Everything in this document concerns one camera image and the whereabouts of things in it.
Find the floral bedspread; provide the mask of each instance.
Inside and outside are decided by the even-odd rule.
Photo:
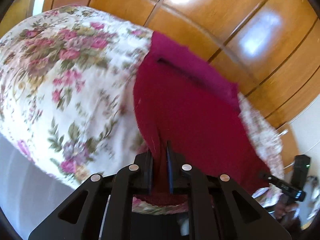
[[[0,39],[0,132],[42,171],[74,189],[93,173],[108,176],[133,163],[143,139],[132,91],[151,36],[147,28],[85,6],[22,21]],[[281,152],[276,132],[259,113],[250,116],[254,109],[239,99],[244,125],[255,127],[247,132],[257,154],[278,171],[282,163],[268,158]],[[133,201],[141,213],[186,209]]]

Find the bed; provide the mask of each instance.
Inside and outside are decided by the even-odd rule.
[[[24,20],[0,40],[0,206],[23,239],[90,174],[108,176],[133,163],[143,140],[132,87],[151,35],[108,13],[68,5]],[[278,133],[241,93],[238,100],[257,155],[283,178]],[[270,186],[254,197],[271,206],[279,195]],[[143,214],[186,210],[133,202]]]

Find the silver screw head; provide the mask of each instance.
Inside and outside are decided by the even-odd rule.
[[[222,175],[220,175],[220,179],[222,181],[229,181],[230,177],[227,174],[222,174]]]
[[[129,166],[129,170],[130,171],[136,171],[136,170],[138,170],[139,169],[139,166],[137,165],[137,164],[131,164],[130,166]]]
[[[184,171],[191,171],[192,166],[191,166],[190,164],[183,164],[183,165],[182,165],[182,169],[183,169]]]
[[[101,175],[99,175],[99,174],[93,174],[91,176],[91,181],[93,181],[93,182],[98,181],[100,179],[101,179]]]

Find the person's hand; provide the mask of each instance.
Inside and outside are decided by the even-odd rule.
[[[290,227],[295,222],[300,211],[299,205],[296,202],[287,206],[285,204],[287,202],[287,199],[287,196],[282,194],[278,203],[275,206],[274,212],[274,216],[277,220],[282,219],[280,223],[284,228]]]

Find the maroon cloth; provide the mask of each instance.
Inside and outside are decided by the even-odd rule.
[[[236,87],[185,47],[154,32],[133,96],[138,127],[154,158],[154,190],[143,200],[154,205],[185,200],[168,195],[168,140],[205,174],[228,174],[250,194],[269,186],[258,178],[259,171],[270,171],[238,117]]]

